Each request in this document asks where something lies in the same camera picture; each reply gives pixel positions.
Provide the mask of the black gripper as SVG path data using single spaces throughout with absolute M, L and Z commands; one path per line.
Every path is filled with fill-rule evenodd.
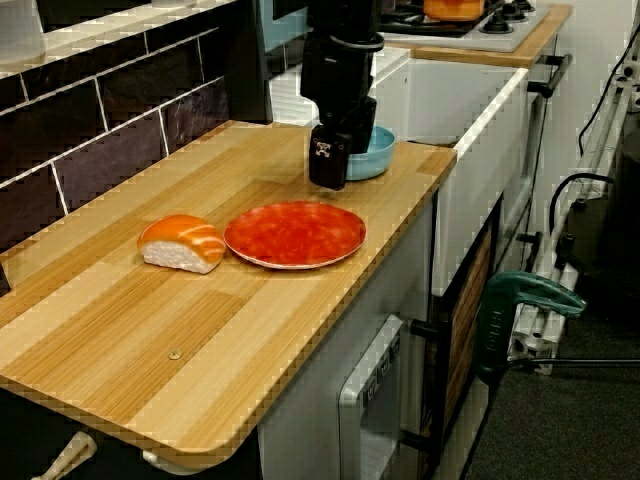
M 377 107 L 369 96 L 373 56 L 383 46 L 378 33 L 357 42 L 322 33 L 305 39 L 300 93 L 316 105 L 322 124 L 312 129 L 309 145 L 315 185 L 342 190 L 350 152 L 367 152 Z M 352 136 L 333 129 L 351 130 Z

